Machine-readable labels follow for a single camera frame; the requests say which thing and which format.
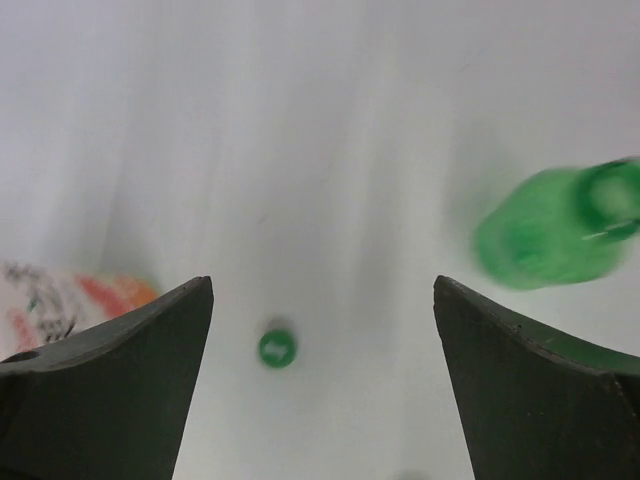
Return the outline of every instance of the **bottle cap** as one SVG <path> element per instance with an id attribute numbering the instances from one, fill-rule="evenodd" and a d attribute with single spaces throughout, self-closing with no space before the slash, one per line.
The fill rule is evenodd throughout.
<path id="1" fill-rule="evenodd" d="M 640 158 L 624 158 L 585 170 L 577 207 L 594 233 L 623 240 L 640 228 Z"/>
<path id="2" fill-rule="evenodd" d="M 294 335 L 287 329 L 274 329 L 265 333 L 258 344 L 258 355 L 269 368 L 285 368 L 291 365 L 297 354 Z"/>

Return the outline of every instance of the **bottle opening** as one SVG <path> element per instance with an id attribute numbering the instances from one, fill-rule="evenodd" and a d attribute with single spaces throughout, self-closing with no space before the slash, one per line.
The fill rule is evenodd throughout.
<path id="1" fill-rule="evenodd" d="M 588 169 L 578 186 L 578 207 L 596 234 L 624 239 L 640 228 L 640 164 L 616 160 Z"/>

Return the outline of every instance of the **snack package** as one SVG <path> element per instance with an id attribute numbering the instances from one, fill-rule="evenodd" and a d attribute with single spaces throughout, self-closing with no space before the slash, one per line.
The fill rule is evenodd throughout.
<path id="1" fill-rule="evenodd" d="M 128 275 L 91 275 L 0 262 L 0 360 L 146 305 L 158 294 Z"/>

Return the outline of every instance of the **white surface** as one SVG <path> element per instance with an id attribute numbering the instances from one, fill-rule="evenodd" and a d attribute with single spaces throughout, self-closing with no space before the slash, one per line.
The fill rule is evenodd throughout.
<path id="1" fill-rule="evenodd" d="M 527 174 L 640 151 L 637 1 L 0 13 L 2 256 L 167 288 L 214 279 L 176 479 L 471 479 L 432 319 L 438 273 L 640 353 L 638 262 L 516 295 L 464 253 L 468 226 Z M 273 314 L 300 338 L 280 373 L 254 357 Z"/>

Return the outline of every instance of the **green plastic bottle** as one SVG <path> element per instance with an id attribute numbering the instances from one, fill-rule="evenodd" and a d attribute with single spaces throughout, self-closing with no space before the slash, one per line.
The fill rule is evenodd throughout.
<path id="1" fill-rule="evenodd" d="M 473 250 L 497 282 L 529 290 L 614 270 L 640 227 L 640 164 L 544 170 L 478 226 Z"/>

